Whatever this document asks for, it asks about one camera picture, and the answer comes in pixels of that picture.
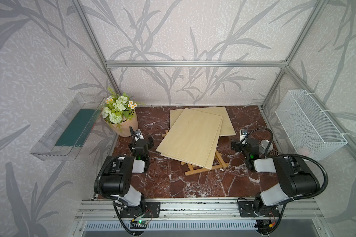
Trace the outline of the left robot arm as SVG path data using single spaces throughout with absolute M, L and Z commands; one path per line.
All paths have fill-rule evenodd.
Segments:
M 136 138 L 129 144 L 131 155 L 108 156 L 94 183 L 94 192 L 115 200 L 120 207 L 144 208 L 144 196 L 132 185 L 133 174 L 146 173 L 150 166 L 149 149 L 154 146 L 152 136 Z

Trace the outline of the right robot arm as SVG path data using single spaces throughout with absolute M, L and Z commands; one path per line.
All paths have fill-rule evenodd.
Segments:
M 282 154 L 261 159 L 258 146 L 255 139 L 231 141 L 231 149 L 243 154 L 249 170 L 275 173 L 278 177 L 278 183 L 257 193 L 253 202 L 242 202 L 239 205 L 247 212 L 264 217 L 279 205 L 316 197 L 327 188 L 328 174 L 319 162 L 299 154 Z

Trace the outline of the wooden easel frame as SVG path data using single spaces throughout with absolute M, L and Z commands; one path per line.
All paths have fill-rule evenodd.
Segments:
M 217 164 L 216 165 L 212 165 L 211 169 L 207 169 L 207 168 L 199 167 L 199 166 L 196 166 L 196 165 L 192 165 L 190 163 L 183 162 L 183 161 L 180 161 L 180 164 L 181 164 L 181 166 L 183 166 L 183 165 L 187 165 L 188 166 L 189 171 L 185 172 L 186 176 L 199 174 L 199 173 L 212 171 L 212 170 L 217 170 L 217 169 L 224 169 L 224 168 L 227 168 L 227 167 L 230 166 L 229 163 L 225 163 L 225 161 L 222 158 L 221 153 L 219 153 L 217 149 L 215 149 L 213 161 L 217 161 Z

